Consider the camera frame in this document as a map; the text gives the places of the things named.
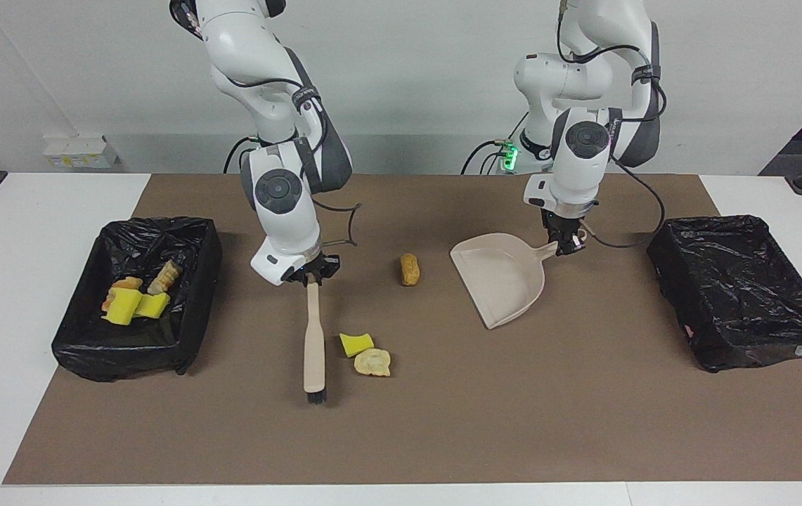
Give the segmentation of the beige brush with black bristles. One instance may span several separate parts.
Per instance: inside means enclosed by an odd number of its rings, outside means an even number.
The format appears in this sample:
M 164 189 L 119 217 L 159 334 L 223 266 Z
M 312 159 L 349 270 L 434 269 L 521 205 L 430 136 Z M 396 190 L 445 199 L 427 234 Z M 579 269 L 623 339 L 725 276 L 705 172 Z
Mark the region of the beige brush with black bristles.
M 302 385 L 307 401 L 314 406 L 324 404 L 327 399 L 325 335 L 321 324 L 320 285 L 315 281 L 306 286 L 307 324 L 304 336 L 304 361 L 302 361 Z

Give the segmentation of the beige plastic dustpan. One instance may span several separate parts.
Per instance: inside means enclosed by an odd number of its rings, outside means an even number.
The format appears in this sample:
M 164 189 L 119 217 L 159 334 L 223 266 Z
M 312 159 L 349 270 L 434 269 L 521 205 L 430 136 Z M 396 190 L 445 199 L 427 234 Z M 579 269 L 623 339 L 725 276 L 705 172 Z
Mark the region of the beige plastic dustpan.
M 487 233 L 449 250 L 485 329 L 493 330 L 526 313 L 544 292 L 545 260 L 565 257 L 560 241 L 533 247 L 509 233 Z

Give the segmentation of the small yellow sponge piece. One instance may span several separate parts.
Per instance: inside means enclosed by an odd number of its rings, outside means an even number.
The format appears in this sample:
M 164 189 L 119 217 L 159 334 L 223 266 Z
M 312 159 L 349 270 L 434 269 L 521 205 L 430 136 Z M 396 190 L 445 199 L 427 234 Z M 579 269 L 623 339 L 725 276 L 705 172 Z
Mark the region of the small yellow sponge piece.
M 342 350 L 346 358 L 355 358 L 360 353 L 375 348 L 374 339 L 369 333 L 362 335 L 340 333 L 339 341 L 342 343 Z

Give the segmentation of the pale yellow dumpling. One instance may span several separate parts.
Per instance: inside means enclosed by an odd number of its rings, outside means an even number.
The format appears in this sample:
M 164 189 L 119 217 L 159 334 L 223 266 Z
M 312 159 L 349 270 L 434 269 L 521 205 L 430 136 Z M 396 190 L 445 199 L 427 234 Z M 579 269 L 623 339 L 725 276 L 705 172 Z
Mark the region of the pale yellow dumpling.
M 366 349 L 354 358 L 354 369 L 360 375 L 369 377 L 391 377 L 392 357 L 384 349 Z

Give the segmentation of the pale striped croissant roll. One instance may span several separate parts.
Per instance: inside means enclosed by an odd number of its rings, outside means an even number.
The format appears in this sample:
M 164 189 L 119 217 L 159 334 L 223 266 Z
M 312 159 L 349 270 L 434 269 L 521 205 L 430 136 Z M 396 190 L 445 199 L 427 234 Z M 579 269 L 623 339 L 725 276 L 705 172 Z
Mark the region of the pale striped croissant roll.
M 171 259 L 167 260 L 162 269 L 160 269 L 159 273 L 157 273 L 153 281 L 149 284 L 146 290 L 147 294 L 158 295 L 169 291 L 176 280 L 179 279 L 181 272 L 182 270 L 178 263 Z

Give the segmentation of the notched yellow sponge chunk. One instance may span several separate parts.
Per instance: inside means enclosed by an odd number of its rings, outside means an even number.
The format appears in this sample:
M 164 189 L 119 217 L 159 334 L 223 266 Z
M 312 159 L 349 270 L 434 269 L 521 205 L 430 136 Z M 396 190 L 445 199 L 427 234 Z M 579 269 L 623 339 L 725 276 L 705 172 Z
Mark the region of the notched yellow sponge chunk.
M 170 298 L 167 292 L 161 292 L 160 294 L 142 294 L 139 304 L 134 310 L 134 317 L 160 319 L 170 300 L 172 300 L 172 298 Z

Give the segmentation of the orange striped croissant roll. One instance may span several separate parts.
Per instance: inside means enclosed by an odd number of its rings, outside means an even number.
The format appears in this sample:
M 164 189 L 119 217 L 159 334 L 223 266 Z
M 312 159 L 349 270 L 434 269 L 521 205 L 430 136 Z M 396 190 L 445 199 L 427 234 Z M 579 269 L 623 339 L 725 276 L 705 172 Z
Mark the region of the orange striped croissant roll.
M 143 280 L 140 278 L 132 278 L 131 276 L 115 281 L 108 289 L 108 294 L 106 295 L 105 301 L 102 303 L 101 311 L 104 311 L 104 313 L 109 311 L 112 302 L 115 300 L 115 289 L 138 290 L 142 285 Z

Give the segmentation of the yellow and green sponge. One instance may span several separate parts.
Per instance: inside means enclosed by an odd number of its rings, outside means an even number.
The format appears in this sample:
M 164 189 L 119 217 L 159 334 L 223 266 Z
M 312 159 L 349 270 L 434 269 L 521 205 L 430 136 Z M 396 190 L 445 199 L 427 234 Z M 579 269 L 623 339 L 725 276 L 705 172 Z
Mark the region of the yellow and green sponge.
M 112 300 L 103 318 L 115 325 L 128 325 L 143 298 L 139 290 L 115 287 L 110 291 Z

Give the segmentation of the black bag lined bin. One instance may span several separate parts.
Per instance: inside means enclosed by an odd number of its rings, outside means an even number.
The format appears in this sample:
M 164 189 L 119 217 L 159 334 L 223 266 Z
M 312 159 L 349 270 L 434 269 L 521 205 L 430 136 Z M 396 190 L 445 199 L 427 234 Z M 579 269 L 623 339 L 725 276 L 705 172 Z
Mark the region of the black bag lined bin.
M 802 276 L 752 215 L 664 221 L 646 253 L 707 372 L 802 358 Z
M 96 382 L 159 370 L 184 374 L 207 332 L 221 260 L 221 241 L 208 218 L 109 222 L 92 244 L 51 353 L 67 371 Z M 169 261 L 179 276 L 160 317 L 137 316 L 126 325 L 106 320 L 102 303 L 115 282 L 139 278 L 149 285 Z

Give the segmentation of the brown table mat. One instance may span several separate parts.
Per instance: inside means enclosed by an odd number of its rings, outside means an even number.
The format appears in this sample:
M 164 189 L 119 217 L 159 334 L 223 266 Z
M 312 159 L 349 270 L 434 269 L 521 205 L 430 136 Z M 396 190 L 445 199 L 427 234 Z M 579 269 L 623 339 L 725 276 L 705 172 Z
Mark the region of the brown table mat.
M 209 217 L 223 245 L 198 359 L 182 377 L 57 370 L 4 483 L 802 481 L 802 361 L 703 371 L 643 249 L 550 259 L 540 299 L 485 329 L 449 250 L 484 233 L 544 242 L 524 186 L 355 175 L 321 196 L 362 208 L 358 247 L 321 289 L 328 399 L 312 406 L 304 289 L 250 268 L 262 233 L 238 177 L 151 177 L 137 216 Z M 391 377 L 356 372 L 340 333 L 369 333 Z

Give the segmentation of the white power strip box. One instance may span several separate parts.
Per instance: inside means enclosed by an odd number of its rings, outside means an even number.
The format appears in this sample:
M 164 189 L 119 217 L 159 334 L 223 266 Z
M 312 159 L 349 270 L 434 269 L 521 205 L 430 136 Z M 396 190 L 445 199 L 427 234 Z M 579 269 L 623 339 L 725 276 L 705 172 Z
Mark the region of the white power strip box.
M 45 138 L 43 155 L 57 169 L 112 169 L 120 161 L 105 136 Z

